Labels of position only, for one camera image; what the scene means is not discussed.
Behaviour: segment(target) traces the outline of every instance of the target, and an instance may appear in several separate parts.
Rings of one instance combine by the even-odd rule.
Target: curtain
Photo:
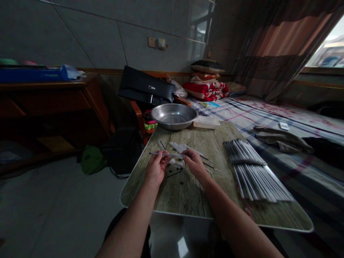
[[[342,0],[261,0],[235,79],[277,102],[344,13]]]

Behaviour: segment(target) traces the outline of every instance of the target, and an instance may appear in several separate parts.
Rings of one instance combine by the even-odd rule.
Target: window
[[[344,68],[344,16],[314,53],[306,66]]]

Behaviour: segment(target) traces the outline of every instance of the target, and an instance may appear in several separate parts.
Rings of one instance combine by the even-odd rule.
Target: wooden chair
[[[169,79],[168,74],[166,74],[166,73],[148,73],[147,72],[147,74],[152,75],[152,76],[154,76],[156,78],[166,79],[167,82],[171,82],[170,79]],[[174,103],[183,104],[183,105],[187,105],[187,106],[191,107],[191,104],[188,101],[186,101],[184,99],[181,99],[181,98],[178,98],[178,97],[175,97]],[[133,107],[133,109],[135,111],[137,122],[139,124],[139,129],[140,129],[142,137],[143,137],[143,143],[146,146],[147,143],[148,143],[148,140],[150,139],[150,137],[153,134],[155,129],[147,131],[145,129],[145,127],[144,127],[144,119],[143,119],[142,111],[140,110],[140,108],[137,105],[136,101],[135,100],[130,100],[130,104],[132,105],[132,107]]]

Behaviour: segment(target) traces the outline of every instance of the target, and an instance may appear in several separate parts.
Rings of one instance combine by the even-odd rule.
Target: electrical outlet
[[[148,46],[152,47],[152,48],[156,47],[156,45],[155,45],[155,38],[148,37]]]

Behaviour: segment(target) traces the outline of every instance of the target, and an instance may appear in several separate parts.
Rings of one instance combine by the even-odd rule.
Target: floor
[[[71,157],[0,180],[0,257],[94,257],[122,209],[126,180],[86,176]],[[209,220],[153,213],[152,257],[207,257]],[[276,230],[289,257],[322,257],[299,234]]]

